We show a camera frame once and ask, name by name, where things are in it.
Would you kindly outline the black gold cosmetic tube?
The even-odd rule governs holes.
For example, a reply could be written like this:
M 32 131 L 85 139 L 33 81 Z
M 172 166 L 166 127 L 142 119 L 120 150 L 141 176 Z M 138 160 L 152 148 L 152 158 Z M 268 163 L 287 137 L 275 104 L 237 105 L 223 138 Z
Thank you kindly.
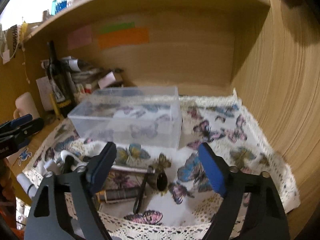
M 96 194 L 97 200 L 105 203 L 117 203 L 136 199 L 140 187 L 104 190 Z

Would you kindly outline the blue turtle sticker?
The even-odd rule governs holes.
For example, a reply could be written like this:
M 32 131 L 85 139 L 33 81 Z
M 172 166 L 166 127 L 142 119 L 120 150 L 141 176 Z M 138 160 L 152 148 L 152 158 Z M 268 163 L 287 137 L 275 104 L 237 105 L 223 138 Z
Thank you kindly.
M 18 165 L 21 166 L 24 161 L 31 157 L 32 153 L 29 151 L 28 148 L 25 148 L 18 156 Z

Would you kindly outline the cream pillar candle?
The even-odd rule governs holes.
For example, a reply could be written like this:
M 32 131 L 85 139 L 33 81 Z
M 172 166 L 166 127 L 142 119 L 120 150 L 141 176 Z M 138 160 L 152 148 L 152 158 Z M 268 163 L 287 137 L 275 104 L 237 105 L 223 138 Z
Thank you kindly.
M 39 112 L 36 108 L 33 97 L 29 92 L 26 92 L 19 96 L 15 101 L 16 109 L 14 110 L 13 117 L 18 119 L 27 114 L 31 114 L 33 119 L 39 118 Z

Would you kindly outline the yellow pencil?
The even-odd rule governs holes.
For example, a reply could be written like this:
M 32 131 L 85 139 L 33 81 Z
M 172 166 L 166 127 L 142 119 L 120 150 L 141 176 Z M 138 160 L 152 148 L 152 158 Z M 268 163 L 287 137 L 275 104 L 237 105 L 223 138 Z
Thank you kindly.
M 56 103 L 56 98 L 55 98 L 54 93 L 50 93 L 50 101 L 51 101 L 56 118 L 60 120 L 61 113 L 60 113 L 60 109 Z

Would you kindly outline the handwritten white note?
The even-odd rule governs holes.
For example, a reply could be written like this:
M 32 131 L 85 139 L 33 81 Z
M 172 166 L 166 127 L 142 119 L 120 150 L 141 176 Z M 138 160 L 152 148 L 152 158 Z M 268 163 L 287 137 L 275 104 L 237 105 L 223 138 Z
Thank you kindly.
M 53 110 L 53 106 L 50 99 L 50 94 L 53 92 L 51 84 L 47 76 L 41 77 L 36 80 L 37 87 L 40 94 L 40 99 L 45 111 Z

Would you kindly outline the dark wine bottle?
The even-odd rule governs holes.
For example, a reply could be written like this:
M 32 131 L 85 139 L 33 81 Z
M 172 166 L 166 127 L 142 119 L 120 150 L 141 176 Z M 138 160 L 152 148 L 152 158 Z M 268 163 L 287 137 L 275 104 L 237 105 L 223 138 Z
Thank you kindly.
M 49 67 L 47 75 L 52 85 L 52 90 L 56 98 L 57 106 L 64 118 L 67 118 L 70 111 L 76 106 L 72 90 L 70 88 L 67 69 L 57 58 L 53 41 L 47 43 L 49 49 Z

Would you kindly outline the black slim pen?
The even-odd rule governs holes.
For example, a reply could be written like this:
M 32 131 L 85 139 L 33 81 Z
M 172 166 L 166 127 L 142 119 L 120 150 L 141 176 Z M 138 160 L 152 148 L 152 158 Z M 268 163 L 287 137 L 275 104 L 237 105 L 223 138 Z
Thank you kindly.
M 145 192 L 145 187 L 146 187 L 146 184 L 147 184 L 147 179 L 148 179 L 148 174 L 146 173 L 144 178 L 143 178 L 143 181 L 142 181 L 142 184 L 140 186 L 140 189 L 139 189 L 139 192 L 138 192 L 138 196 L 135 200 L 135 203 L 134 203 L 134 206 L 133 206 L 133 213 L 134 214 L 138 214 L 139 211 L 140 211 L 140 208 L 141 208 L 141 205 L 142 205 L 142 202 L 143 202 L 143 198 L 144 198 L 144 192 Z

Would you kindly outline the butterfly print lace cloth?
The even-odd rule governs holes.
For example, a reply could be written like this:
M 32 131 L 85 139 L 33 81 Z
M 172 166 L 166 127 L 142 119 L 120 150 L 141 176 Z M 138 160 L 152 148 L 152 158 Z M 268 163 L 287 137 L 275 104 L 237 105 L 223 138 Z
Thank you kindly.
M 259 175 L 266 171 L 278 190 L 285 213 L 299 207 L 300 198 L 291 168 L 270 148 L 258 123 L 242 101 L 234 95 L 226 98 L 180 98 L 182 134 L 180 148 L 146 144 L 117 145 L 116 164 L 146 168 L 161 166 L 168 176 L 168 186 L 160 193 L 147 185 L 141 211 L 133 214 L 133 199 L 98 204 L 98 214 L 112 237 L 120 239 L 201 239 L 222 204 L 204 175 L 197 143 L 205 142 L 201 132 L 208 128 L 217 135 L 208 145 L 229 166 Z M 57 126 L 24 168 L 23 174 L 39 187 L 47 172 L 45 164 L 55 161 L 62 168 L 66 150 L 77 161 L 93 157 L 114 139 L 112 130 L 80 138 L 71 120 Z

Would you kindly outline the stack of papers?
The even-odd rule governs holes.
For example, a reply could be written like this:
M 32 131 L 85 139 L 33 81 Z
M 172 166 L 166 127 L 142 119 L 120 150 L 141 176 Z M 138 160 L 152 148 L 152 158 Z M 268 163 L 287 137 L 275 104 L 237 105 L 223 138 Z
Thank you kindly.
M 61 62 L 66 67 L 67 79 L 74 94 L 92 94 L 98 88 L 98 80 L 105 72 L 103 68 L 95 68 L 72 56 L 62 58 Z

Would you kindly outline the silver metal pen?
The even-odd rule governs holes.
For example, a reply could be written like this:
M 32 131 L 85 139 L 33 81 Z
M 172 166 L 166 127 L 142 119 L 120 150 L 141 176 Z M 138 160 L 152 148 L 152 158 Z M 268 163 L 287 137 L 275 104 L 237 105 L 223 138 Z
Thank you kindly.
M 111 170 L 118 172 L 127 172 L 127 173 L 141 173 L 141 174 L 154 174 L 155 171 L 152 167 L 149 168 L 138 168 L 138 167 L 129 167 L 121 165 L 112 165 Z

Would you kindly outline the white small box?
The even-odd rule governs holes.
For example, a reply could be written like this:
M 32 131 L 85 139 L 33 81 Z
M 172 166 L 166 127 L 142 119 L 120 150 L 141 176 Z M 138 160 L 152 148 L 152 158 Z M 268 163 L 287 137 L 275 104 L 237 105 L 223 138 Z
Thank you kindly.
M 98 86 L 100 89 L 108 87 L 121 87 L 123 79 L 119 73 L 109 72 L 107 75 L 98 80 Z

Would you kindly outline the pink sticky note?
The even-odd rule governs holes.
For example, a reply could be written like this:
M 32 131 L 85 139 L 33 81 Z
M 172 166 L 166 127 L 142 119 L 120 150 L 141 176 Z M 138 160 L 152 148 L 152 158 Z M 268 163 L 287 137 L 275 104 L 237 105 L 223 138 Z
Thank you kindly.
M 90 25 L 81 27 L 67 36 L 68 50 L 77 49 L 92 43 L 92 28 Z

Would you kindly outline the clear plastic storage box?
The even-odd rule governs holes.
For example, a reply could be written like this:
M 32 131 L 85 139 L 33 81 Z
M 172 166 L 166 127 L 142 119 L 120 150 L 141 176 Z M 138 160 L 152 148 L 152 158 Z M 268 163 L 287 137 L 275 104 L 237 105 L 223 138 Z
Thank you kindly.
M 180 144 L 182 114 L 177 87 L 98 89 L 68 118 L 82 138 L 174 149 Z

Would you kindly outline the orange sticky note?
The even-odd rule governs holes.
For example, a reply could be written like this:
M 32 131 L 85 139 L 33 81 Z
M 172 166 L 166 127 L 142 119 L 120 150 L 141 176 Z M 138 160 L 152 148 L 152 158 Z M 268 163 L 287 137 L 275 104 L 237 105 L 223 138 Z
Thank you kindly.
M 123 29 L 97 37 L 100 49 L 149 43 L 149 29 L 146 27 Z

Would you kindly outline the green sticky note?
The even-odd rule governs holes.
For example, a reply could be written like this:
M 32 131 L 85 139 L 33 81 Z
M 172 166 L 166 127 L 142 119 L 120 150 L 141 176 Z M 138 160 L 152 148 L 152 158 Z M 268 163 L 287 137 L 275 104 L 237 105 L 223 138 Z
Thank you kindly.
M 125 29 L 131 29 L 135 27 L 135 22 L 124 22 L 124 23 L 117 23 L 112 25 L 106 25 L 100 29 L 101 34 L 111 33 L 114 31 L 120 31 Z

